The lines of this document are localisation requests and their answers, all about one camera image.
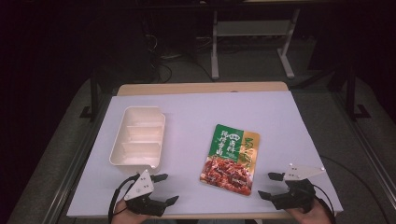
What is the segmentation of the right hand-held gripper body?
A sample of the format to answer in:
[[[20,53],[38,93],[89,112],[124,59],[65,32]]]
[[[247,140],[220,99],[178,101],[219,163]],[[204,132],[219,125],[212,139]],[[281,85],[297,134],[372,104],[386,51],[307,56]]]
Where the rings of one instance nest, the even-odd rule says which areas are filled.
[[[316,196],[313,184],[309,177],[321,175],[324,167],[313,167],[301,164],[290,164],[284,172],[284,182],[288,192],[272,195],[272,203],[277,210],[302,208],[305,213],[312,209],[312,202]]]

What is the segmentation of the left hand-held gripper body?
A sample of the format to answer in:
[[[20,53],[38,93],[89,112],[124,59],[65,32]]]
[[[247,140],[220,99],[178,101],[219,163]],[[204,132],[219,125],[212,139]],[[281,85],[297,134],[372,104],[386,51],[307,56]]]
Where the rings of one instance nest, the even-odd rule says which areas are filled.
[[[134,183],[123,196],[127,208],[138,215],[161,217],[165,211],[164,202],[151,200],[149,195],[154,191],[154,184],[148,170],[134,177]]]

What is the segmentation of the person's right hand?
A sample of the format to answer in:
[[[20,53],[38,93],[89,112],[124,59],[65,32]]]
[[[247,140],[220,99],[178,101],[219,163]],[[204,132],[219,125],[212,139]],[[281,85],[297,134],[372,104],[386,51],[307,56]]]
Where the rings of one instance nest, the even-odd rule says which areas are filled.
[[[312,209],[307,213],[299,208],[286,209],[286,212],[299,224],[332,224],[326,210],[317,200],[313,201]]]

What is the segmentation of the person's left hand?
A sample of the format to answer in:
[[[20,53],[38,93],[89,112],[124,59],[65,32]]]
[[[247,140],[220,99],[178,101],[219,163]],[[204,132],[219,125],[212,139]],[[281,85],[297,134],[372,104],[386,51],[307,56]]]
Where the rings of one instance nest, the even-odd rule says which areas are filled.
[[[126,202],[120,200],[116,203],[111,224],[142,224],[148,215],[138,215],[127,209]]]

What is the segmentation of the white divided plastic tray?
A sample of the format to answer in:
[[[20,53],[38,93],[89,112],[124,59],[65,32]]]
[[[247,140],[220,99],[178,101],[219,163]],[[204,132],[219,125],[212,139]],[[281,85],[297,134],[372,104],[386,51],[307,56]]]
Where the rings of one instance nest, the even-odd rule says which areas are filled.
[[[160,170],[165,115],[158,106],[124,110],[109,162],[127,174]]]

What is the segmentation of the green and red sauce packet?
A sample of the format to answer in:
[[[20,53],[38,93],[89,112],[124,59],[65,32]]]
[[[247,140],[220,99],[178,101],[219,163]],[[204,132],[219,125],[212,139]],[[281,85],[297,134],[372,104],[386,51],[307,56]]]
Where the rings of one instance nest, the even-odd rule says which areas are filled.
[[[234,193],[250,195],[260,140],[258,133],[218,124],[200,181]]]

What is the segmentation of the white table sheet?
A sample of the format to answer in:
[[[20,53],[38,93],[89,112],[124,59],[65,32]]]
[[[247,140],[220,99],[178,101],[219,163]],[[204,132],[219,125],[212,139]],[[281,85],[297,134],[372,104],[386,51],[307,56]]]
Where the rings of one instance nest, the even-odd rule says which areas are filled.
[[[270,180],[269,173],[283,173],[293,164],[322,164],[288,91],[117,96],[110,102],[79,180],[67,212],[70,217],[106,217],[114,190],[128,176],[110,163],[109,156],[125,109],[136,105],[158,106],[165,114],[160,171],[168,177],[156,184],[151,197],[159,201],[177,198],[165,210],[167,218],[283,217],[284,212],[259,195],[261,191],[278,194],[286,189],[285,183]],[[199,180],[219,124],[261,137],[248,196]]]

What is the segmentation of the black metal stand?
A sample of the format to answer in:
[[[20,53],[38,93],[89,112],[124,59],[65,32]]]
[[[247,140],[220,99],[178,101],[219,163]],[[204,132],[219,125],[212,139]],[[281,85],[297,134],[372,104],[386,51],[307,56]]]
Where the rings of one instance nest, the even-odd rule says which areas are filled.
[[[368,119],[370,114],[364,105],[355,104],[356,74],[352,65],[346,67],[346,113],[352,121]]]
[[[97,72],[95,70],[92,71],[92,75],[90,78],[90,94],[91,94],[91,105],[85,106],[80,113],[80,117],[84,119],[89,119],[90,121],[94,121],[99,108],[99,100],[98,100],[98,80],[97,80]]]

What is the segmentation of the white metal stand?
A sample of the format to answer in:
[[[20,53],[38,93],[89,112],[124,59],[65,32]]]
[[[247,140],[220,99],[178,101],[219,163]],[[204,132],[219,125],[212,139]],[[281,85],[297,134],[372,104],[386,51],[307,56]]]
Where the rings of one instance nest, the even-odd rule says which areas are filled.
[[[212,26],[211,77],[219,79],[218,38],[226,36],[284,36],[285,41],[277,49],[286,77],[294,78],[294,73],[287,57],[290,41],[299,18],[300,9],[294,9],[289,20],[270,21],[218,21],[218,12],[214,12]]]

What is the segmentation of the metal floor rail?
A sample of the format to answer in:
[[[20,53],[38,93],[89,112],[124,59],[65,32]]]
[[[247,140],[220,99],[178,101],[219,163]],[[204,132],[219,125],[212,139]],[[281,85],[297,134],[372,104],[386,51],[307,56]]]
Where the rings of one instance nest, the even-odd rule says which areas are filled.
[[[351,113],[347,111],[347,98],[343,93],[335,92],[332,97],[396,210],[396,124],[368,93],[352,106]]]
[[[99,132],[111,95],[100,94],[96,115],[85,118],[90,112],[92,99],[88,95],[76,96],[61,120],[43,157],[44,174],[51,180],[46,190],[48,202],[40,224],[56,224],[63,215],[70,195],[84,169],[95,138]]]

